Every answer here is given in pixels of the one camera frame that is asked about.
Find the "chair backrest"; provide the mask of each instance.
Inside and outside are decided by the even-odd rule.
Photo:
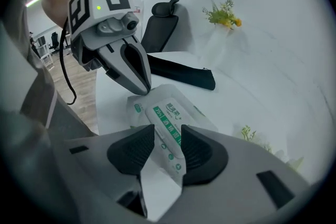
[[[53,43],[53,47],[57,47],[59,45],[58,34],[56,32],[52,33],[52,35],[51,35],[51,42]]]

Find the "black office chair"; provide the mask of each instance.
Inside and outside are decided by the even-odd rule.
[[[51,42],[53,43],[52,46],[49,45],[49,49],[55,49],[51,54],[59,51],[59,42],[58,42],[58,34],[53,32],[51,35]]]

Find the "person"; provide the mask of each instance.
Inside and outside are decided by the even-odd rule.
[[[36,53],[36,55],[38,56],[38,58],[41,58],[40,54],[38,53],[36,46],[35,46],[35,41],[33,39],[33,32],[29,32],[29,36],[30,36],[30,45],[32,46],[32,50],[34,53]]]
[[[0,128],[6,130],[0,136],[1,152],[9,173],[30,200],[53,218],[74,223],[79,219],[77,208],[66,190],[53,148],[66,139],[96,134],[58,94],[50,73],[34,52],[26,2],[9,0],[0,22],[0,67],[10,70],[0,76]],[[41,5],[45,14],[63,28],[68,2],[41,0]],[[13,145],[19,150],[9,151]]]

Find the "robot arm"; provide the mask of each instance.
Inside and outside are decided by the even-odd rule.
[[[134,36],[139,20],[131,0],[70,0],[68,22],[73,56],[87,71],[103,67],[135,94],[151,90],[147,54]]]

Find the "black cable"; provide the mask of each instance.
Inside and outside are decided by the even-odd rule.
[[[68,105],[72,105],[72,104],[74,104],[75,100],[77,99],[77,95],[76,95],[75,90],[71,86],[70,80],[69,80],[68,75],[67,75],[67,71],[65,70],[64,58],[63,58],[63,43],[64,43],[64,40],[65,40],[65,34],[67,32],[67,24],[68,24],[68,18],[66,19],[66,21],[64,23],[62,34],[61,34],[61,38],[60,38],[60,41],[59,41],[59,44],[60,44],[60,48],[59,48],[59,61],[61,62],[61,67],[62,67],[62,71],[63,71],[63,74],[64,74],[64,78],[67,81],[67,84],[68,84],[70,90],[74,94],[73,95],[73,101],[72,101],[72,103],[67,103]]]

